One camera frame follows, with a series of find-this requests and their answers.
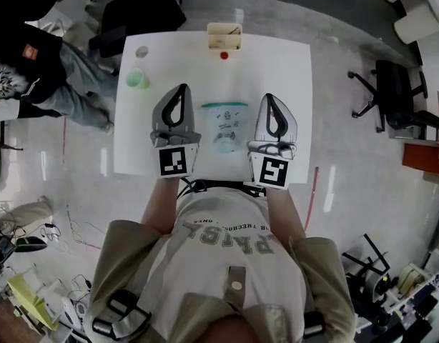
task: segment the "beige jacket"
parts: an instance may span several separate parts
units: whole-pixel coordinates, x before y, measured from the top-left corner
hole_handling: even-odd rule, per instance
[[[126,220],[110,224],[94,276],[89,300],[91,311],[103,309],[104,303],[115,291],[125,288],[144,259],[155,258],[156,253],[150,252],[161,237],[158,232],[143,224]],[[315,308],[325,319],[326,340],[329,343],[352,342],[355,313],[335,243],[329,239],[308,238],[297,243],[289,253],[304,272],[312,290]],[[245,268],[230,267],[228,281],[243,280],[244,286],[245,278]],[[223,299],[186,294],[167,341],[150,327],[144,334],[133,336],[132,342],[191,343],[202,335],[209,323],[236,314],[237,311],[253,327],[263,343],[291,340],[290,327],[281,308],[256,305],[242,309],[244,298],[245,291],[237,292],[232,288],[226,288]],[[100,339],[94,339],[95,333],[87,325],[85,331],[88,337],[93,342],[99,342]]]

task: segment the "wooden floor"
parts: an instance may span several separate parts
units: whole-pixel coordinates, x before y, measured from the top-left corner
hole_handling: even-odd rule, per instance
[[[0,302],[0,343],[38,343],[41,336],[31,330],[24,320],[15,317],[10,301]]]

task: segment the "yellow chair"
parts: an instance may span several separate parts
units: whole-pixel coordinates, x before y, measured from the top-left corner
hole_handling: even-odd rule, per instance
[[[8,280],[8,285],[13,291],[18,302],[45,327],[56,330],[59,326],[59,317],[54,318],[53,314],[46,306],[44,299],[38,297],[22,274]]]

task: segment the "beige pants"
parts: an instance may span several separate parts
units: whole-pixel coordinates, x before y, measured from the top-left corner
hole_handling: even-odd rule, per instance
[[[16,226],[25,227],[52,215],[53,210],[45,201],[23,204],[0,217],[0,228],[7,235]]]

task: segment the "table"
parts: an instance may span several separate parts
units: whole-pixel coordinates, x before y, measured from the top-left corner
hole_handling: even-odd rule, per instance
[[[139,59],[136,50],[148,54]],[[114,133],[114,171],[155,177],[152,159],[152,110],[170,89],[189,85],[195,130],[202,134],[194,177],[228,181],[251,180],[247,150],[219,153],[209,136],[201,105],[241,101],[249,104],[248,139],[254,139],[260,102],[269,92],[283,101],[298,125],[297,153],[288,169],[290,183],[306,183],[312,138],[312,67],[310,46],[253,34],[242,35],[242,48],[220,52],[207,47],[203,31],[163,32],[129,36],[119,75]],[[148,89],[126,85],[132,67],[143,69]]]

